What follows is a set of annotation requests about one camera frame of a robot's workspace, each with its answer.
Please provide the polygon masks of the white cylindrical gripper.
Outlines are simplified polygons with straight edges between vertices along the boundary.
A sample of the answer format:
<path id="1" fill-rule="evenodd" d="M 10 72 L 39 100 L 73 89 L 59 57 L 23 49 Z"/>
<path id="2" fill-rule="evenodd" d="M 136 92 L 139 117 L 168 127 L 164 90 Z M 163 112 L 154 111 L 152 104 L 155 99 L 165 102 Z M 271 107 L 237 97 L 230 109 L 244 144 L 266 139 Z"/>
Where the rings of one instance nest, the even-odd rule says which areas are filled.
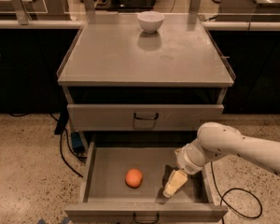
<path id="1" fill-rule="evenodd" d="M 195 139 L 184 147 L 175 150 L 176 164 L 179 170 L 173 170 L 165 178 L 163 196 L 171 198 L 187 181 L 188 175 L 195 175 L 204 166 L 224 157 L 224 154 L 209 151 Z"/>

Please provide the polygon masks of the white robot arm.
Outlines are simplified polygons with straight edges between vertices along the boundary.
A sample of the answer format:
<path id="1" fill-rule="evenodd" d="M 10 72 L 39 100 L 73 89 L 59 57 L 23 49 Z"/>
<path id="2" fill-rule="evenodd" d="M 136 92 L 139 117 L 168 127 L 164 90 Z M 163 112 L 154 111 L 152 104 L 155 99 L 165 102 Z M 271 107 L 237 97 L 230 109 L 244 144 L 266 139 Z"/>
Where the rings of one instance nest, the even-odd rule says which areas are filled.
<path id="1" fill-rule="evenodd" d="M 197 138 L 175 151 L 178 170 L 173 170 L 163 190 L 171 198 L 204 166 L 226 155 L 238 156 L 280 176 L 280 142 L 249 137 L 237 129 L 216 122 L 206 122 Z"/>

